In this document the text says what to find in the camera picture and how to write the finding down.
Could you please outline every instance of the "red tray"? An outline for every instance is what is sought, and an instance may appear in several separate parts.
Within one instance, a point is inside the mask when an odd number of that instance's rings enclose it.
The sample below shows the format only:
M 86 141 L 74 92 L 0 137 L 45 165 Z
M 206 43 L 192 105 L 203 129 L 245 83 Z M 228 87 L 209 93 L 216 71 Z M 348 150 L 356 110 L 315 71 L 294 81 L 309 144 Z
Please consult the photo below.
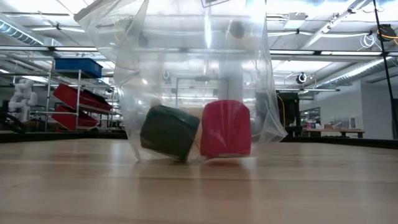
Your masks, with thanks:
M 74 110 L 76 109 L 77 89 L 65 84 L 59 84 L 57 89 L 54 91 L 54 96 L 60 99 L 70 108 Z M 102 97 L 88 92 L 87 90 L 80 91 L 79 109 L 93 113 L 109 114 L 111 112 L 112 106 L 103 98 L 100 101 L 100 98 Z
M 76 111 L 66 107 L 66 106 L 57 106 L 55 112 L 69 112 L 75 113 Z M 76 131 L 76 115 L 73 114 L 53 114 L 52 118 L 60 123 L 63 127 L 67 128 L 69 131 Z M 79 112 L 79 121 L 78 121 L 78 129 L 89 129 L 93 128 L 98 124 L 98 121 L 88 116 L 84 112 Z

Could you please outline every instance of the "table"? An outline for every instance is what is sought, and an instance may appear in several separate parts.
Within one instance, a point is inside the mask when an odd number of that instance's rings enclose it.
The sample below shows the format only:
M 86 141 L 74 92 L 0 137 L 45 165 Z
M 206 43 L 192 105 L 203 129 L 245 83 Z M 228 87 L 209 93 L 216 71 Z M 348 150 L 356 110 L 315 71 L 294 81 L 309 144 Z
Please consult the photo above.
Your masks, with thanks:
M 310 133 L 322 133 L 322 132 L 328 132 L 328 133 L 341 133 L 341 136 L 346 137 L 347 133 L 357 133 L 358 138 L 363 138 L 363 133 L 365 133 L 364 130 L 362 129 L 303 129 L 303 131 L 306 131 Z
M 0 223 L 396 223 L 398 151 L 315 143 L 135 161 L 126 140 L 0 144 Z

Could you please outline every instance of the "yellow cable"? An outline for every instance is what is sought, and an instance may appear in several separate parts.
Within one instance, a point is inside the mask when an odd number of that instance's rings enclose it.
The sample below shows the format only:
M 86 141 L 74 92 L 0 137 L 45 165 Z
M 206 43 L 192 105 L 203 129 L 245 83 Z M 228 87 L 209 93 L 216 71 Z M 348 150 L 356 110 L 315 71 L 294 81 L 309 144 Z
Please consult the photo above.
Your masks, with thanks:
M 385 37 L 385 38 L 390 38 L 390 39 L 398 39 L 398 37 L 388 36 L 388 35 L 384 35 L 384 34 L 381 34 L 381 36 Z
M 276 95 L 279 97 L 280 101 L 282 102 L 282 110 L 283 110 L 283 114 L 284 114 L 284 127 L 286 126 L 286 118 L 285 118 L 285 103 L 282 100 L 282 98 L 279 95 Z

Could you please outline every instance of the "dark green block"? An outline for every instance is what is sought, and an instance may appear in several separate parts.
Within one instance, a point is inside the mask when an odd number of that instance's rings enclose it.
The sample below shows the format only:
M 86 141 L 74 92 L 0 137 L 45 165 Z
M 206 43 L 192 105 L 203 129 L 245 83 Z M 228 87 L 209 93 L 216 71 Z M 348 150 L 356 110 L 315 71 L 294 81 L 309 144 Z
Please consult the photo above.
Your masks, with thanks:
M 182 110 L 153 106 L 141 128 L 141 146 L 186 161 L 200 119 Z

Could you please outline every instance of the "metal shelf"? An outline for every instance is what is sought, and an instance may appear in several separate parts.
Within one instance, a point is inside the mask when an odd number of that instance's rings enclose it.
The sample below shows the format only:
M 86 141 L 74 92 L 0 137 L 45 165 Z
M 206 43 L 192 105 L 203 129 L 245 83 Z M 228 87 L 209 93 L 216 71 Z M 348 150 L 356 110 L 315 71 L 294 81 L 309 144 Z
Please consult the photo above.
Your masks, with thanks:
M 49 115 L 50 114 L 70 114 L 70 115 L 75 115 L 76 116 L 76 129 L 81 129 L 81 127 L 78 126 L 78 121 L 79 121 L 79 110 L 82 108 L 88 108 L 88 109 L 93 109 L 94 107 L 92 106 L 88 106 L 88 105 L 80 105 L 80 91 L 81 88 L 84 87 L 90 87 L 91 84 L 89 85 L 82 85 L 82 81 L 83 80 L 90 80 L 90 79 L 96 79 L 97 78 L 83 78 L 83 76 L 89 77 L 89 75 L 87 73 L 85 73 L 82 70 L 54 70 L 55 68 L 55 61 L 53 61 L 52 64 L 52 69 L 50 71 L 48 71 L 46 74 L 33 74 L 33 73 L 2 73 L 2 76 L 9 76 L 9 77 L 48 77 L 48 84 L 47 85 L 40 85 L 40 86 L 47 86 L 47 104 L 45 107 L 45 111 L 36 111 L 35 113 L 38 114 L 45 114 L 46 118 L 45 118 L 45 131 L 47 132 L 47 124 L 49 122 Z M 69 75 L 66 74 L 77 74 L 76 77 L 71 77 Z M 67 112 L 54 112 L 54 111 L 49 111 L 49 104 L 50 104 L 50 91 L 51 91 L 51 86 L 58 86 L 58 85 L 54 85 L 52 84 L 51 78 L 52 77 L 66 77 L 66 78 L 70 78 L 72 80 L 76 80 L 77 79 L 77 85 L 71 85 L 71 86 L 76 86 L 77 87 L 77 101 L 76 101 L 76 113 L 67 113 Z M 115 86 L 111 86 L 109 84 L 103 83 L 104 85 L 99 85 L 98 83 L 94 83 L 94 85 L 92 85 L 93 87 L 103 87 L 103 88 L 112 88 L 114 90 Z M 113 95 L 114 95 L 114 91 L 112 92 L 111 95 L 111 104 L 113 105 Z M 102 112 L 106 112 L 107 114 L 111 115 L 111 121 L 113 120 L 113 113 L 112 110 L 109 111 L 102 111 Z

